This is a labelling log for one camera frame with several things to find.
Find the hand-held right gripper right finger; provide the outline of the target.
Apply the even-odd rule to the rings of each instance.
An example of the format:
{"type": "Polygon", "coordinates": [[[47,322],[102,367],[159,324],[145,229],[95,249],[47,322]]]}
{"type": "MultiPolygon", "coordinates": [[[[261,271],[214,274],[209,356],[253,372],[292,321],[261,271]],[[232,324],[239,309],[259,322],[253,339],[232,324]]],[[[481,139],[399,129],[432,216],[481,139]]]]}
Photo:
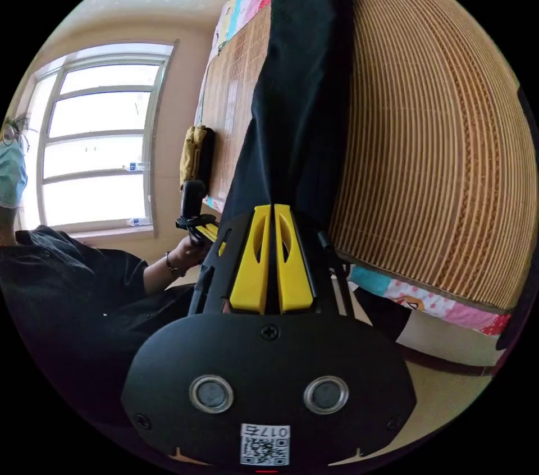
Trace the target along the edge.
{"type": "Polygon", "coordinates": [[[313,294],[293,213],[284,204],[275,204],[274,213],[280,312],[307,311],[313,304],[313,294]]]}

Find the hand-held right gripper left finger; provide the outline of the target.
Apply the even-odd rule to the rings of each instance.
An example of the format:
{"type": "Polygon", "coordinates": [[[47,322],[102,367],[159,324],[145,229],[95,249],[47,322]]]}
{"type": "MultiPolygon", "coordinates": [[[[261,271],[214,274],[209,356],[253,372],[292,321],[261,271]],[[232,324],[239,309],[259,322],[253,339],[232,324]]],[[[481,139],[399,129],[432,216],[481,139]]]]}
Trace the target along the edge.
{"type": "Polygon", "coordinates": [[[255,207],[230,294],[234,311],[264,313],[270,260],[270,205],[255,207]]]}

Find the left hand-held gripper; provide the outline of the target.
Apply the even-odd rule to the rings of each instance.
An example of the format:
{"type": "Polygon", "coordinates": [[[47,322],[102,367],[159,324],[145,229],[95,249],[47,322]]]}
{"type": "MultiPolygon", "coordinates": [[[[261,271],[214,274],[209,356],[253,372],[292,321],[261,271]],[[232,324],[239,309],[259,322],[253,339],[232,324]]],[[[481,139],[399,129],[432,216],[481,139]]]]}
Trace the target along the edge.
{"type": "Polygon", "coordinates": [[[192,218],[179,217],[175,226],[185,230],[194,240],[208,240],[214,243],[217,240],[220,223],[212,214],[200,214],[192,218]]]}

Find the person's left hand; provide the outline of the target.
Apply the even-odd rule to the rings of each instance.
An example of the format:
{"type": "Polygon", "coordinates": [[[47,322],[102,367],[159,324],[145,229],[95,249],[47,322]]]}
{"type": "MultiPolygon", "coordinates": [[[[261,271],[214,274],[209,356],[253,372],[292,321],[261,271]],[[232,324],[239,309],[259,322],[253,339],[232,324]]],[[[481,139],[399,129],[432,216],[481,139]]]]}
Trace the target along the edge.
{"type": "Polygon", "coordinates": [[[171,267],[186,272],[205,260],[211,245],[208,240],[194,240],[186,236],[173,251],[169,252],[168,261],[171,267]]]}

